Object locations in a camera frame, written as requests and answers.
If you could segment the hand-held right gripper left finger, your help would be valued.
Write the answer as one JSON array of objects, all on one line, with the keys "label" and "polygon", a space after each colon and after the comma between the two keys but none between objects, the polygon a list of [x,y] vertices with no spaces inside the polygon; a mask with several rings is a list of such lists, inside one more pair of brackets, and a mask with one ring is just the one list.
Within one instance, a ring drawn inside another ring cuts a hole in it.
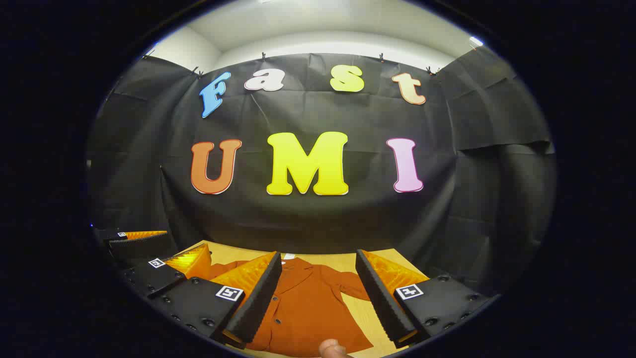
[{"label": "hand-held right gripper left finger", "polygon": [[280,254],[270,252],[215,279],[187,280],[147,300],[196,335],[243,349],[263,322],[281,272]]}]

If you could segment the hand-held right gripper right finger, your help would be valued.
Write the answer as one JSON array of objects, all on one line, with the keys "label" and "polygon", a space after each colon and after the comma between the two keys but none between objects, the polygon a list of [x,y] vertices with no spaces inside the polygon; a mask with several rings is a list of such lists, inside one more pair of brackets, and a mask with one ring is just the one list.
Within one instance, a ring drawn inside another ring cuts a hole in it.
[{"label": "hand-held right gripper right finger", "polygon": [[499,295],[480,294],[450,275],[429,278],[366,250],[357,250],[356,270],[396,348],[442,335],[499,299]]}]

